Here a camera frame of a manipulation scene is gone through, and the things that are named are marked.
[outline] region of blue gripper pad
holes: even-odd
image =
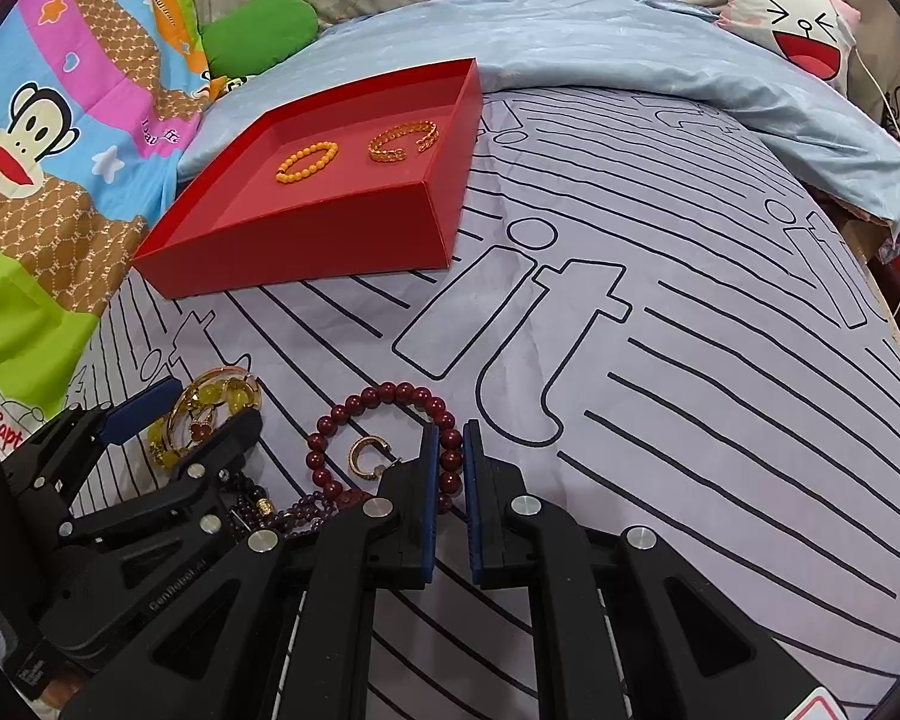
[[[108,410],[98,437],[105,445],[119,446],[173,408],[183,384],[173,376],[160,379],[130,400]]]
[[[470,574],[473,584],[480,584],[484,579],[480,499],[477,492],[477,474],[473,464],[473,434],[469,424],[463,426],[463,489],[466,492],[466,538],[470,551]]]
[[[420,514],[420,573],[425,584],[434,579],[434,564],[437,562],[437,474],[439,473],[439,431],[430,432],[430,446],[427,447],[427,490],[424,495],[423,511]]]

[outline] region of pillow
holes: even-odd
[[[204,26],[212,76],[256,76],[317,37],[317,14],[303,0],[251,0]]]
[[[717,24],[847,93],[860,12],[842,0],[730,0]]]

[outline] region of star print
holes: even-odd
[[[44,23],[57,23],[66,9],[67,4],[63,0],[44,2],[43,7],[40,9],[40,20],[37,22],[37,26]]]
[[[120,170],[125,164],[117,159],[117,146],[111,146],[106,151],[94,154],[92,159],[94,165],[90,169],[90,172],[92,172],[93,175],[101,175],[103,180],[108,184],[113,183],[113,177],[116,175],[117,170]]]

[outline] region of red tray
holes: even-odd
[[[194,179],[132,264],[164,298],[446,268],[481,107],[474,59],[387,73],[282,105]],[[440,133],[428,151],[416,151],[422,133],[413,133],[385,146],[404,148],[405,161],[370,159],[375,135],[425,119]],[[333,162],[303,181],[276,181],[287,156],[319,141],[340,145]]]

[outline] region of pink pillow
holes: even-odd
[[[717,24],[847,93],[860,11],[842,0],[730,0]]]

